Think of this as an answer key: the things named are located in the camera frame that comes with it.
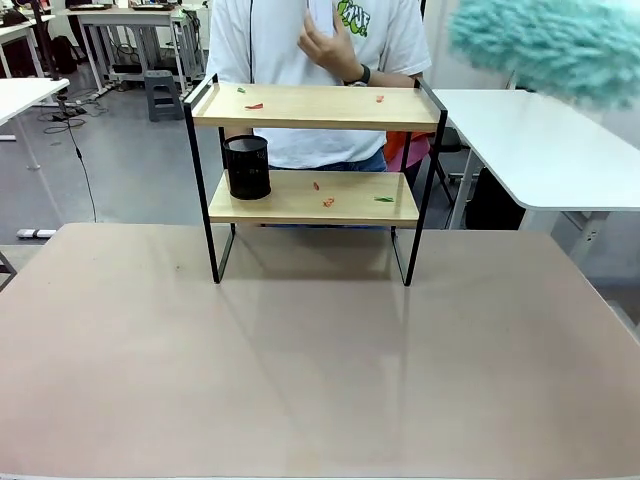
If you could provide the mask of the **person's left hand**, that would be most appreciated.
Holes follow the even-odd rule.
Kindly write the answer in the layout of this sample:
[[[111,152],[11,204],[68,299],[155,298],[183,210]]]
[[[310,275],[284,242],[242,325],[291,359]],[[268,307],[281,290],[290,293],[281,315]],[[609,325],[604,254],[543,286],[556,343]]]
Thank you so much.
[[[356,80],[362,73],[361,63],[356,57],[351,38],[337,13],[333,14],[333,27],[332,36],[323,34],[307,12],[298,46],[314,64],[334,77],[343,82]]]

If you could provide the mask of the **black mesh pen holder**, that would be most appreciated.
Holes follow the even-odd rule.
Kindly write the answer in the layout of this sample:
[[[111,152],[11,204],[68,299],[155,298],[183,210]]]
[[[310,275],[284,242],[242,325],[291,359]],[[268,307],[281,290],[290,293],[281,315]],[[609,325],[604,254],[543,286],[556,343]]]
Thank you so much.
[[[231,195],[260,200],[271,193],[268,141],[257,135],[238,135],[223,142]]]

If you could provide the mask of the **teal chenille duster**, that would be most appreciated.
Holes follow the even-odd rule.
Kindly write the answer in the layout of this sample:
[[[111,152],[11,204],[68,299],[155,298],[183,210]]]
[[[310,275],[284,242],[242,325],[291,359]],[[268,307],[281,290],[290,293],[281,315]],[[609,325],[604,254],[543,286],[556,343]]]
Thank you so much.
[[[595,109],[640,98],[640,7],[623,0],[459,0],[452,53]]]

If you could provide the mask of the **person's left forearm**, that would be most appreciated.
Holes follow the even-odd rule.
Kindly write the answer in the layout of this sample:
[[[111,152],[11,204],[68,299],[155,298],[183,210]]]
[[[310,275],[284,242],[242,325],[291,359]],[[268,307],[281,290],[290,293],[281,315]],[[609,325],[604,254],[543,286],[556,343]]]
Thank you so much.
[[[375,88],[414,88],[417,80],[421,79],[421,73],[405,75],[400,73],[385,73],[374,70],[370,74],[368,86]]]

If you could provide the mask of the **two-tier wood metal shelf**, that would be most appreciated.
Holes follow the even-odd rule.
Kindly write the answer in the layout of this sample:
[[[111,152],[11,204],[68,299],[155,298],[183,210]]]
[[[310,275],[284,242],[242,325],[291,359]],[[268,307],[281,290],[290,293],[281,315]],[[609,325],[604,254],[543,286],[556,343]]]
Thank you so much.
[[[237,92],[244,88],[246,94]],[[376,97],[383,95],[383,103]],[[263,103],[260,110],[244,107]],[[426,218],[426,201],[416,203],[402,172],[318,172],[282,171],[271,174],[271,193],[260,200],[232,197],[228,173],[223,170],[214,195],[206,193],[197,128],[276,128],[399,131],[432,133],[431,148],[440,150],[448,120],[446,107],[421,79],[410,88],[346,86],[236,85],[207,77],[184,101],[193,169],[212,278],[222,280],[236,234],[230,232],[224,250],[218,254],[212,233],[215,224],[236,227],[258,225],[371,226],[389,229],[394,252],[401,252],[398,229],[415,231],[410,256],[397,264],[405,285],[410,285]],[[319,191],[313,187],[319,185]],[[393,203],[374,200],[393,197]],[[323,201],[334,198],[331,207]]]

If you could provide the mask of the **black wristwatch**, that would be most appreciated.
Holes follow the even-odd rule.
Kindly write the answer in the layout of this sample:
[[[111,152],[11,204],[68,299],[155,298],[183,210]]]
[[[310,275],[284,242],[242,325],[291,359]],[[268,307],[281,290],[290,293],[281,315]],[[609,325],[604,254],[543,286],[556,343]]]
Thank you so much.
[[[353,86],[366,87],[366,86],[369,85],[369,81],[370,81],[370,77],[371,77],[371,70],[365,64],[361,64],[361,67],[362,67],[362,73],[359,76],[359,78],[356,79],[356,80],[353,80],[353,81],[344,81],[344,85],[345,86],[349,86],[349,87],[353,87]]]

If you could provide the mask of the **person in white T-shirt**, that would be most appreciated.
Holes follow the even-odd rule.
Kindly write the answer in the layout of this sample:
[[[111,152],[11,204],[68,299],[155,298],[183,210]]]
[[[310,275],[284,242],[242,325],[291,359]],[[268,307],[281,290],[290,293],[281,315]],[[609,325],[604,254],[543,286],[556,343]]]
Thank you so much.
[[[420,0],[330,0],[358,61],[423,74],[431,65]],[[234,84],[345,86],[299,48],[308,0],[215,0],[207,71]],[[258,129],[273,169],[383,172],[381,131]]]

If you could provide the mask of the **orange pink item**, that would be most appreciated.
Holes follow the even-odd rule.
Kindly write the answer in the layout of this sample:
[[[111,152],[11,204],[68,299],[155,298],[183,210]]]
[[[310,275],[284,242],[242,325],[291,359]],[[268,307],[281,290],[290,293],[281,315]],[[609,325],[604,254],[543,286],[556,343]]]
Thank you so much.
[[[390,172],[400,172],[404,155],[404,147],[407,134],[404,132],[387,132],[386,144],[383,147],[383,154],[387,163],[387,170]],[[419,164],[430,151],[428,135],[424,132],[412,132],[411,142],[407,157],[407,167]]]

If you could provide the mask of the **black office chair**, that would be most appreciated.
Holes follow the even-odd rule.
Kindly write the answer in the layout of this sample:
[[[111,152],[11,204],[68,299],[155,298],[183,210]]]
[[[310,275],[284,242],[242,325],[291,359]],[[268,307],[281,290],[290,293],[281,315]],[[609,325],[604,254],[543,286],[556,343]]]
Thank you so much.
[[[464,149],[467,149],[467,146],[463,144],[457,130],[453,127],[446,127],[444,130],[444,134],[441,142],[440,152],[445,154],[458,153]],[[448,188],[449,180],[445,174],[444,168],[442,167],[439,161],[436,162],[435,171],[438,176],[438,179],[440,180],[440,185],[449,202],[449,205],[453,206],[455,203],[455,200],[453,199]]]

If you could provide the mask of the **large white table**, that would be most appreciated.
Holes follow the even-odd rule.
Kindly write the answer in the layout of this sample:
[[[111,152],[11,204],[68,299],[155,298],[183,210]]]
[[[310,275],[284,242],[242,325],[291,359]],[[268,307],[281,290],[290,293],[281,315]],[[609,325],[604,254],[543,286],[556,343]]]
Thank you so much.
[[[573,107],[525,90],[438,89],[470,148],[451,218],[458,228],[472,170],[483,164],[525,210],[524,231],[551,234],[561,217],[586,258],[612,213],[640,213],[640,150]]]

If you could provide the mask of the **black bag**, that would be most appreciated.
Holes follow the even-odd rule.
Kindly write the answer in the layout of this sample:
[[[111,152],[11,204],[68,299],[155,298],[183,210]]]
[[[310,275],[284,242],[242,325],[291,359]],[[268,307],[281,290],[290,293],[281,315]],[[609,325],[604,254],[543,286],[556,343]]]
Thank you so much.
[[[59,35],[53,38],[51,49],[56,68],[60,74],[69,75],[78,70],[80,57],[66,36]]]

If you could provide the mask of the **black stand pole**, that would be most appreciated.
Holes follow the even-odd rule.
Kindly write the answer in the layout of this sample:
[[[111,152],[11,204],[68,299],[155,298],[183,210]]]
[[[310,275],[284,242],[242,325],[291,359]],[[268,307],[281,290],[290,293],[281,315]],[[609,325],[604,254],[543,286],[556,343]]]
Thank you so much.
[[[61,80],[62,76],[56,66],[55,59],[51,51],[51,45],[50,45],[49,35],[47,32],[47,27],[45,26],[45,23],[43,20],[41,2],[40,0],[30,0],[30,5],[31,5],[32,12],[34,14],[35,22],[36,22],[36,30],[38,33],[38,38],[40,39],[41,53],[44,56],[50,77],[54,81]]]

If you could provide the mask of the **small white table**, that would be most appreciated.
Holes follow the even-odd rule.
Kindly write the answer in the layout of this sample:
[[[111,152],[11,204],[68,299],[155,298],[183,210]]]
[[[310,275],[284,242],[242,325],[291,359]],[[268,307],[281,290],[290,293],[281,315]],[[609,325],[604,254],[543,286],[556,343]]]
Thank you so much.
[[[0,79],[0,126],[9,124],[17,143],[27,155],[26,166],[30,171],[40,169],[36,157],[27,141],[20,115],[67,88],[70,82],[63,78],[10,78]]]

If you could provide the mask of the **grey metal frame desk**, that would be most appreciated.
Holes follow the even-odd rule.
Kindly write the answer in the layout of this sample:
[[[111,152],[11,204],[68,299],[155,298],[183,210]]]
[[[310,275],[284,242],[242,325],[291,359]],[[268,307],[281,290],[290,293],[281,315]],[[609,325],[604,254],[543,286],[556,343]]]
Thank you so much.
[[[136,11],[110,4],[104,11],[58,12],[78,22],[99,96],[123,82],[142,82],[147,70],[170,71],[183,92],[204,74],[198,6],[172,0],[172,10]]]

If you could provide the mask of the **black metal bracket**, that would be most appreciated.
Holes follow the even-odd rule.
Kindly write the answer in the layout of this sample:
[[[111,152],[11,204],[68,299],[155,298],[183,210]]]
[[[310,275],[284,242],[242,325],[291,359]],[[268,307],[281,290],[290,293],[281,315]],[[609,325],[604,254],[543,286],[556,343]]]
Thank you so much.
[[[7,257],[0,251],[0,292],[2,292],[6,288],[6,286],[13,280],[16,274],[16,269],[9,262]]]

